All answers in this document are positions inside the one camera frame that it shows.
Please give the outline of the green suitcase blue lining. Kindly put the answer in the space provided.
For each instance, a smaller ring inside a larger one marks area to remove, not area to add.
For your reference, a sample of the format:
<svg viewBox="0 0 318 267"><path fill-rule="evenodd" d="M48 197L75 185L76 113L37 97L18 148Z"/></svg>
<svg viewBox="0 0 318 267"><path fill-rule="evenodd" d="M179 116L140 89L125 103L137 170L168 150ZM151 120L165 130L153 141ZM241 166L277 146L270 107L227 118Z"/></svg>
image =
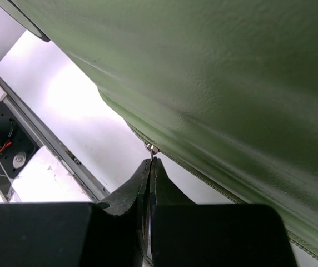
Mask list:
<svg viewBox="0 0 318 267"><path fill-rule="evenodd" d="M0 1L142 140L318 260L318 1Z"/></svg>

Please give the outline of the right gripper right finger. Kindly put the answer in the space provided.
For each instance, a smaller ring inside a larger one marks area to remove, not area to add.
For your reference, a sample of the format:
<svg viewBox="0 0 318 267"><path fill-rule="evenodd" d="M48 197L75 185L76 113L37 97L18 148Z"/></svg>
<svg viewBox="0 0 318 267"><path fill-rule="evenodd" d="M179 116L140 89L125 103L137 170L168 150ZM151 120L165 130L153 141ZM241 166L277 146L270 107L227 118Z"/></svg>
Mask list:
<svg viewBox="0 0 318 267"><path fill-rule="evenodd" d="M296 266L284 223L261 204L199 205L154 158L150 171L155 266Z"/></svg>

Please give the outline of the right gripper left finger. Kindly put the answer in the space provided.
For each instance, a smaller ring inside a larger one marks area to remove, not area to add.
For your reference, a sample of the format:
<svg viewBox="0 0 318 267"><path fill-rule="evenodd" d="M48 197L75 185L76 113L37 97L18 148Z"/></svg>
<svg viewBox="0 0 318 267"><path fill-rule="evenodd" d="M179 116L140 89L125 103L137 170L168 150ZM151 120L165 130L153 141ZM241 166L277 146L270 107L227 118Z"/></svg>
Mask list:
<svg viewBox="0 0 318 267"><path fill-rule="evenodd" d="M150 167L98 203L0 204L0 266L141 266Z"/></svg>

